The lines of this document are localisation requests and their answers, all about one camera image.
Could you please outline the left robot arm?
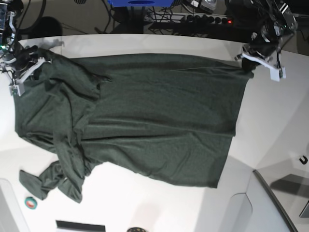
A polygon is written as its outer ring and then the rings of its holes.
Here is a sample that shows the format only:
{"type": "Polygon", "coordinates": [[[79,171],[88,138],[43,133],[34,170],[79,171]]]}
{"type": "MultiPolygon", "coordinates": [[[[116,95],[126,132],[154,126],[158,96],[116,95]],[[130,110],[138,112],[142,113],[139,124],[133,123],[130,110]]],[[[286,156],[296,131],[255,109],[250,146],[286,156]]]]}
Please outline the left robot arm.
{"type": "Polygon", "coordinates": [[[263,65],[282,73],[281,51],[298,27],[289,5],[283,0],[226,0],[225,5],[239,26],[252,31],[250,41],[235,57],[243,70],[263,65]]]}

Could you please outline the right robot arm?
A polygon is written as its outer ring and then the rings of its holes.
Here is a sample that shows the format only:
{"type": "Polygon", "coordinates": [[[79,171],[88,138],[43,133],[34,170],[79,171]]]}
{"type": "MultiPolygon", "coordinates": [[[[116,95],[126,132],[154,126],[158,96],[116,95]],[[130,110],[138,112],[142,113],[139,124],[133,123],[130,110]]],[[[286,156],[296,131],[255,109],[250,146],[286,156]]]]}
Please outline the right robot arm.
{"type": "Polygon", "coordinates": [[[12,89],[20,89],[24,82],[44,63],[51,63],[38,57],[38,47],[24,48],[19,43],[19,35],[29,32],[42,18],[47,1],[42,2],[39,16],[28,28],[21,29],[31,1],[26,8],[21,0],[2,0],[0,2],[0,70],[6,74],[12,89]]]}

